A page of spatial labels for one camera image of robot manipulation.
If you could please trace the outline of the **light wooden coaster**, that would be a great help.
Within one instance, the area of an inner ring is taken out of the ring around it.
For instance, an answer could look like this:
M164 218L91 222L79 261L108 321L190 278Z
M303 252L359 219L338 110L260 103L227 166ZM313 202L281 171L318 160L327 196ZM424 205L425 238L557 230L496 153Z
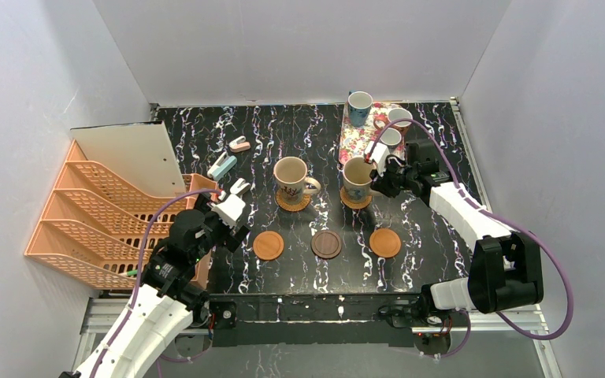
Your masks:
M260 260L272 261L282 254L284 240L278 232L264 231L255 237L253 250Z
M380 258L393 258L402 247L398 234L390 228L379 228L369 238L369 247Z

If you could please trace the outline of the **tall beige mug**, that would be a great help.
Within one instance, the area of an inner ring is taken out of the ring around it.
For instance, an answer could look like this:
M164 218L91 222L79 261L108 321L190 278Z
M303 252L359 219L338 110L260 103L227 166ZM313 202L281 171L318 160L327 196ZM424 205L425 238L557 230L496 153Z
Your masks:
M363 157L353 157L343 165L343 189L346 200L357 205L368 203L372 197L380 195L371 188L372 170L373 165L366 163Z

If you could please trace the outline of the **floral tray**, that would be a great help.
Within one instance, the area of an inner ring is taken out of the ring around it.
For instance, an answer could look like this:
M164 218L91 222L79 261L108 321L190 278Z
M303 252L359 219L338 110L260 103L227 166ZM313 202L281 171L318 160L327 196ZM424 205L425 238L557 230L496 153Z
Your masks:
M349 105L346 102L343 108L343 117L340 129L340 144L338 148L339 162L344 165L349 159L359 156L377 136L380 128L388 122L388 112L391 109L402 109L400 104L394 102L377 102L370 110L366 122L361 127L352 125L349 119Z

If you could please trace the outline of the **woven rattan coaster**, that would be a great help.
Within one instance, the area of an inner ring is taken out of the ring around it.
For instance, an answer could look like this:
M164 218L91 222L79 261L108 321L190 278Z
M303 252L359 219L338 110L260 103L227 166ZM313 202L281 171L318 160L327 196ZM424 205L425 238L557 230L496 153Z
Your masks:
M373 197L371 195L368 195L365 199L359 202L354 202L351 201L351 199L349 198L345 187L341 187L340 189L340 200L345 206L349 207L350 209L365 209L372 202L372 199Z
M288 203L284 200L284 192L281 189L278 189L276 192L276 202L277 205L288 212L296 213L304 210L311 201L311 195L304 195L302 199L294 204Z

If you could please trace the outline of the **blue mug white inside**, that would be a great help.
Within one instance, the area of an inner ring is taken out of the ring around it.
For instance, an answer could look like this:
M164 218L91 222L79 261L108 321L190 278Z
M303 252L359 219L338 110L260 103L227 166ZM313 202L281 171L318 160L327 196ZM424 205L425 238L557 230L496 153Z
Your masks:
M352 126L363 127L372 109L373 97L364 91L350 91L347 98L347 115Z

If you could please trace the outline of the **dark walnut wooden coaster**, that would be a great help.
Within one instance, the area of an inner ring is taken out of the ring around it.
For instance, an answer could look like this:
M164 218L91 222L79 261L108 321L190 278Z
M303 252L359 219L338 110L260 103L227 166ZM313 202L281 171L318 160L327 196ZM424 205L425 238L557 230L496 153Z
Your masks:
M323 259L335 258L340 254L342 245L340 236L331 230L316 232L311 239L311 249L313 253L317 257Z

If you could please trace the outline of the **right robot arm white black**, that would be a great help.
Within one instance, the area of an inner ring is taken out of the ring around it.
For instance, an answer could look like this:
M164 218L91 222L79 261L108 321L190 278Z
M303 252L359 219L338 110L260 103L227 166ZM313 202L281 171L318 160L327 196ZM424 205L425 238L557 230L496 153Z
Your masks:
M540 247L529 236L487 215L453 175L440 164L434 143L418 139L406 146L406 158L371 142L365 159L372 169L373 191L394 198L409 191L439 214L472 250L466 277L421 288L415 314L427 317L453 309L494 313L537 304L543 299Z

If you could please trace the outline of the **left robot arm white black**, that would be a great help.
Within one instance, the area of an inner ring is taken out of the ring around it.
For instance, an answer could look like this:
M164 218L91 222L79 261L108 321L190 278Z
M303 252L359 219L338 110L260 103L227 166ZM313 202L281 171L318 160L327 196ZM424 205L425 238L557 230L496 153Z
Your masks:
M250 230L239 224L245 202L218 189L195 196L192 209L176 215L169 234L139 261L131 298L99 346L63 377L142 377L166 347L206 310L208 293L191 284L196 266L211 250L234 252Z

